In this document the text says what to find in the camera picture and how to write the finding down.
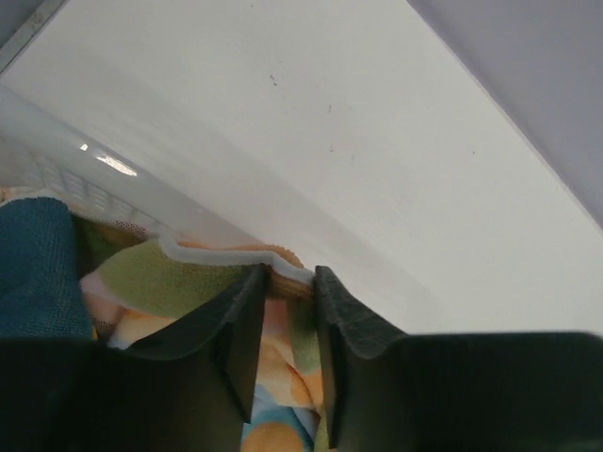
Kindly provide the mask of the orange pastel patterned towel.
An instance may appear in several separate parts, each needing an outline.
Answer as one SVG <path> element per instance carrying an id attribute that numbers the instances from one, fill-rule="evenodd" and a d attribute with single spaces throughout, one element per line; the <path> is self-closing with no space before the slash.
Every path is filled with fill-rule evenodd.
<path id="1" fill-rule="evenodd" d="M 312 271 L 275 246 L 211 250 L 131 224 L 76 215 L 46 190 L 5 188 L 1 204 L 54 198 L 73 221 L 77 274 L 93 327 L 89 340 L 125 349 L 206 304 L 244 272 L 269 275 L 250 420 L 237 451 L 326 451 L 318 339 L 313 322 Z"/>

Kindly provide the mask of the dark blue towel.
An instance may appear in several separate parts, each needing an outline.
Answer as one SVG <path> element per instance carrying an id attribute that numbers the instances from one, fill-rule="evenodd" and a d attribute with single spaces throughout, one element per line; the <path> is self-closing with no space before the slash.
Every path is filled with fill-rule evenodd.
<path id="1" fill-rule="evenodd" d="M 1 204 L 1 337 L 93 336 L 66 204 L 45 197 Z"/>

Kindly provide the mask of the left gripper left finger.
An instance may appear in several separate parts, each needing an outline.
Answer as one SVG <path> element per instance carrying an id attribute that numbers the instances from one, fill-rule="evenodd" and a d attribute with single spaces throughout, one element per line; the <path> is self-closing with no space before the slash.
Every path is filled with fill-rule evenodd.
<path id="1" fill-rule="evenodd" d="M 254 266 L 130 347 L 1 343 L 5 451 L 237 451 L 250 420 L 269 275 Z"/>

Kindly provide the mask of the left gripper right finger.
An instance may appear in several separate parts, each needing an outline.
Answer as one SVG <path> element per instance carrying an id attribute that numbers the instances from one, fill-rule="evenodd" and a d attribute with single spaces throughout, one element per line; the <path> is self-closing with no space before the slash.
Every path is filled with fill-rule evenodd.
<path id="1" fill-rule="evenodd" d="M 602 340 L 587 332 L 407 334 L 326 266 L 314 295 L 339 451 L 598 451 Z"/>

